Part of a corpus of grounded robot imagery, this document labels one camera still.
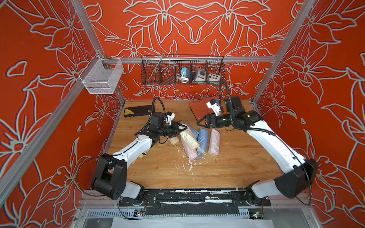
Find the pink sleeved umbrella short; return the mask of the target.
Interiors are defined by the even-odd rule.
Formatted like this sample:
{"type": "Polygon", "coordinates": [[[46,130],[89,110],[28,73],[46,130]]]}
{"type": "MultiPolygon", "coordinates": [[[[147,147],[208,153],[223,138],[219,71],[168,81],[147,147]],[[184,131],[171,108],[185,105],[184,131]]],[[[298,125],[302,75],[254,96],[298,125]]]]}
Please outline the pink sleeved umbrella short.
{"type": "Polygon", "coordinates": [[[212,129],[210,136],[210,143],[208,148],[208,154],[219,156],[220,154],[220,139],[221,134],[216,129],[212,129]]]}

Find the cream sleeved umbrella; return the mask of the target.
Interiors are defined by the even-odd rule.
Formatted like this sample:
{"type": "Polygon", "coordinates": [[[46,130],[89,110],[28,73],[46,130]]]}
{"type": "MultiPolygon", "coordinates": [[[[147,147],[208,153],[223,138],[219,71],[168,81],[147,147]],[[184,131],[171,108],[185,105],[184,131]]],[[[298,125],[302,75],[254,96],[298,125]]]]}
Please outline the cream sleeved umbrella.
{"type": "Polygon", "coordinates": [[[189,145],[190,149],[194,150],[199,147],[198,140],[193,135],[192,131],[187,127],[187,135],[181,136],[189,145]]]}

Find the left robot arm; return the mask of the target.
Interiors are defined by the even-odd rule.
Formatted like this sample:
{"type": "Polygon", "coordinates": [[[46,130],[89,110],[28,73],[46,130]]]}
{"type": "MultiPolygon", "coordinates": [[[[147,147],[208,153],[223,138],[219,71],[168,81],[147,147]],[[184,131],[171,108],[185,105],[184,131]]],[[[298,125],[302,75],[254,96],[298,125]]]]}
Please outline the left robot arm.
{"type": "Polygon", "coordinates": [[[127,180],[127,170],[141,155],[158,142],[161,137],[167,139],[185,132],[188,127],[174,121],[173,113],[153,113],[146,126],[136,134],[136,139],[114,154],[104,154],[100,157],[91,189],[116,200],[120,197],[141,201],[143,186],[127,180]]]}

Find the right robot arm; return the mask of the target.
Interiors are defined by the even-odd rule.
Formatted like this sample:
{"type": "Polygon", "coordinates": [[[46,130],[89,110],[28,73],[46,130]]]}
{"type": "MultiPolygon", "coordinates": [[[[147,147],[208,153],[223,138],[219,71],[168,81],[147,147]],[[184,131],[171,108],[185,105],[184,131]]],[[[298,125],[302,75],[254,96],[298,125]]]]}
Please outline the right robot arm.
{"type": "Polygon", "coordinates": [[[211,110],[198,120],[198,126],[207,129],[232,126],[246,132],[271,155],[282,171],[279,177],[250,184],[244,195],[248,204],[256,205],[258,200],[276,195],[293,199],[304,190],[312,189],[318,163],[292,149],[274,133],[260,114],[254,110],[246,111],[238,97],[225,100],[212,98],[191,106],[195,107],[211,110]]]}

